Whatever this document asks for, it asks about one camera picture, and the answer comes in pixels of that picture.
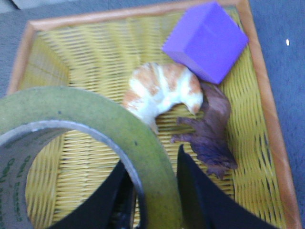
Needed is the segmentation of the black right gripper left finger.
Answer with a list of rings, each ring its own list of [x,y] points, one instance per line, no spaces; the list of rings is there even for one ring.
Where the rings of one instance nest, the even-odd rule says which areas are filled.
[[[133,183],[121,161],[99,188],[51,229],[131,229]]]

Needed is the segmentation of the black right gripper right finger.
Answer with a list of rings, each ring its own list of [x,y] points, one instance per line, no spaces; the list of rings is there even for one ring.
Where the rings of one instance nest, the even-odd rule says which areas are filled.
[[[177,182],[184,229],[274,229],[227,196],[196,165],[183,144],[177,157]]]

